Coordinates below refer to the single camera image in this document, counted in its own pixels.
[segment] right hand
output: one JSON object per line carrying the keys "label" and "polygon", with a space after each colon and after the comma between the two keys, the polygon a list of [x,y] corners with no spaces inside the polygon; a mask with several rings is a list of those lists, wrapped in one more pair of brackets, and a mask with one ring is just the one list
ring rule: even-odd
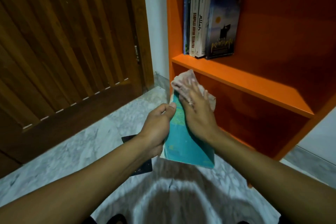
{"label": "right hand", "polygon": [[184,97],[179,96],[188,127],[196,137],[209,143],[212,137],[220,131],[210,108],[209,93],[205,90],[203,96],[196,82],[191,82],[191,85],[188,85],[187,82],[183,82],[183,84],[189,89],[189,96],[192,101],[191,106]]}

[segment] left arm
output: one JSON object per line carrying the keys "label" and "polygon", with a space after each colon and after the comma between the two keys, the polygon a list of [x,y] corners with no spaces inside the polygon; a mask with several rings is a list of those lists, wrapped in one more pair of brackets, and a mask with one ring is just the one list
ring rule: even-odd
{"label": "left arm", "polygon": [[0,222],[81,223],[139,166],[161,153],[175,110],[175,105],[160,105],[136,137],[82,170],[1,207]]}

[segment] bookshelf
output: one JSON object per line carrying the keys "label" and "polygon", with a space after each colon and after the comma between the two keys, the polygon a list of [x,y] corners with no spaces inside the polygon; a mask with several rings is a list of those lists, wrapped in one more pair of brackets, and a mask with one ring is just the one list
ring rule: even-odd
{"label": "bookshelf", "polygon": [[183,0],[167,0],[170,80],[193,69],[218,125],[280,160],[336,106],[336,0],[242,0],[235,54],[182,54]]}

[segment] door hinge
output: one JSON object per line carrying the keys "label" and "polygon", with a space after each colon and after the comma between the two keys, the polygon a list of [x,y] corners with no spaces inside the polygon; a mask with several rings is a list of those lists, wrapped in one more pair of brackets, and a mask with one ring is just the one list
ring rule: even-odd
{"label": "door hinge", "polygon": [[136,60],[138,61],[138,64],[140,64],[138,47],[136,45],[134,45],[134,48],[135,48]]}

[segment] white wall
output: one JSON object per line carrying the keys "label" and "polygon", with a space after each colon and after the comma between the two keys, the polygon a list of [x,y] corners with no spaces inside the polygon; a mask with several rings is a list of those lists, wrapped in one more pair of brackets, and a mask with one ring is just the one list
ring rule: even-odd
{"label": "white wall", "polygon": [[154,73],[169,79],[167,0],[145,0]]}
{"label": "white wall", "polygon": [[298,145],[336,165],[336,108],[317,124]]}

